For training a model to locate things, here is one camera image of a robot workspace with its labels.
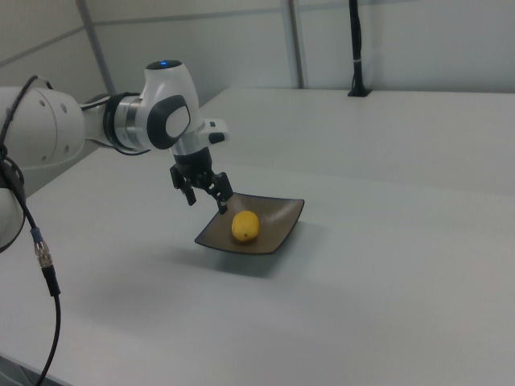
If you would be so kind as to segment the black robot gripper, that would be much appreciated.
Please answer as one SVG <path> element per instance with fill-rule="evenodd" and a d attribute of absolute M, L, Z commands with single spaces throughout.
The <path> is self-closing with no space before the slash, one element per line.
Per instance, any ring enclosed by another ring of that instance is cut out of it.
<path fill-rule="evenodd" d="M 216 200 L 219 214 L 228 210 L 227 202 L 233 196 L 229 177 L 225 172 L 212 173 L 212 156 L 208 147 L 192 154 L 175 155 L 175 165 L 170 168 L 171 181 L 176 190 L 186 197 L 187 204 L 196 203 L 191 179 L 200 179 L 200 188 Z"/>

